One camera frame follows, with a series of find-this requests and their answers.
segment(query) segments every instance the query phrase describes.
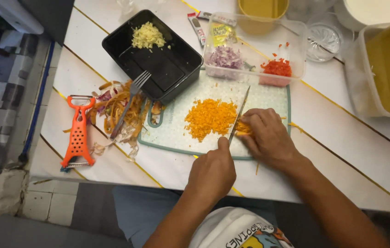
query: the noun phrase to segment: white table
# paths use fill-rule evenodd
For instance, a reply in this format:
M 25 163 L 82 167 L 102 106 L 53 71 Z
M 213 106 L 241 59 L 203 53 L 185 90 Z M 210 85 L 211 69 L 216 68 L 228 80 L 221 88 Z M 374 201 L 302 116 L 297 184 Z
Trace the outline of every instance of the white table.
M 191 0 L 193 8 L 235 12 L 234 1 Z M 199 53 L 199 45 L 187 13 L 193 12 L 179 0 L 168 0 L 156 15 Z M 115 0 L 76 0 L 71 13 L 65 46 L 60 55 L 53 91 L 41 136 L 31 161 L 33 180 L 58 179 L 142 185 L 184 189 L 193 156 L 140 145 L 136 163 L 126 160 L 129 145 L 118 144 L 97 158 L 93 167 L 79 168 L 80 175 L 62 173 L 61 157 L 69 143 L 74 111 L 63 96 L 89 95 L 105 80 L 125 82 L 128 77 L 104 51 L 101 41 L 119 27 L 121 7 Z M 204 30 L 207 22 L 201 21 Z M 347 195 L 365 209 L 390 211 L 390 119 L 357 117 L 350 103 L 343 64 L 335 59 L 323 64 L 307 62 L 303 82 L 291 84 L 291 119 L 302 128 L 292 128 L 298 150 Z M 103 129 L 102 121 L 97 123 Z M 88 136 L 100 144 L 106 137 L 94 127 Z M 279 173 L 264 166 L 255 174 L 256 163 L 235 161 L 237 179 L 231 195 L 300 202 L 297 194 Z

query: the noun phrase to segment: seasoning packet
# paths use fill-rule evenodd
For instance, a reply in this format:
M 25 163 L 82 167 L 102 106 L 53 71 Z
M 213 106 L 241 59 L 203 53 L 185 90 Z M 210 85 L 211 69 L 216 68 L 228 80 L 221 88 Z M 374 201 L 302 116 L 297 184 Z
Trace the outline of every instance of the seasoning packet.
M 190 13 L 187 14 L 187 18 L 192 24 L 192 27 L 194 28 L 196 35 L 198 36 L 198 40 L 201 43 L 201 46 L 204 46 L 205 44 L 205 34 L 204 31 L 201 28 L 201 25 L 199 24 L 198 19 L 196 19 L 196 13 Z
M 225 45 L 227 42 L 238 42 L 235 30 L 229 25 L 225 25 L 222 23 L 212 23 L 211 31 L 213 34 L 214 47 Z
M 212 14 L 210 14 L 209 12 L 200 11 L 200 12 L 197 14 L 196 17 L 202 18 L 202 19 L 210 20 L 210 17 L 211 17 L 211 16 L 212 16 Z M 215 16 L 213 17 L 213 20 L 216 21 L 216 22 L 225 24 L 225 25 L 230 25 L 230 26 L 232 26 L 232 27 L 236 26 L 236 23 L 237 23 L 237 21 L 234 20 L 234 19 L 226 18 L 226 17 L 220 16 L 220 15 L 215 15 Z

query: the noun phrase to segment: vegetable peeler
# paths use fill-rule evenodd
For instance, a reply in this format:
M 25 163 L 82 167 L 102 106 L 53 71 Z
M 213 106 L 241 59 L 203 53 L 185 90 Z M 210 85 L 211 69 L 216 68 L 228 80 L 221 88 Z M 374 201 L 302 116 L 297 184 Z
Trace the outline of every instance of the vegetable peeler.
M 72 99 L 89 100 L 88 105 L 78 106 L 72 104 Z M 95 104 L 95 98 L 92 96 L 70 95 L 67 98 L 68 105 L 76 110 L 72 120 L 72 128 L 69 134 L 69 145 L 64 160 L 60 163 L 64 169 L 76 168 L 82 166 L 92 166 L 95 160 L 88 151 L 87 132 L 86 132 L 86 110 L 92 108 Z M 78 156 L 84 157 L 86 161 L 76 162 Z

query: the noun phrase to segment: knife blade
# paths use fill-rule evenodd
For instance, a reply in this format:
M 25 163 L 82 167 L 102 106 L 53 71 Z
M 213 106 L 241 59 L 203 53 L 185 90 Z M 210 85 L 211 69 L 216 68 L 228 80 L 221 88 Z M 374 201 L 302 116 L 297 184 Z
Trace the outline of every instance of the knife blade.
M 241 117 L 242 110 L 244 109 L 244 105 L 246 104 L 247 97 L 249 96 L 249 92 L 250 92 L 250 86 L 247 89 L 246 95 L 244 96 L 244 101 L 242 101 L 241 107 L 239 108 L 239 112 L 238 112 L 238 115 L 236 116 L 235 123 L 233 123 L 233 127 L 231 128 L 231 132 L 230 132 L 230 135 L 228 137 L 228 145 L 229 146 L 231 144 L 231 140 L 232 140 L 233 136 L 235 136 L 236 127 L 238 126 L 239 118 Z

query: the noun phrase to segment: person's right hand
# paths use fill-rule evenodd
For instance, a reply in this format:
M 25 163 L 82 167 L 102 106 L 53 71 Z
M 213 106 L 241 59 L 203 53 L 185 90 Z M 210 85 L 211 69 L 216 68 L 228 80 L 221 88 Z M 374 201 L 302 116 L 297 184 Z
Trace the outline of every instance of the person's right hand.
M 240 120 L 253 129 L 254 139 L 249 135 L 239 137 L 258 161 L 286 172 L 308 160 L 296 149 L 274 109 L 250 109 Z

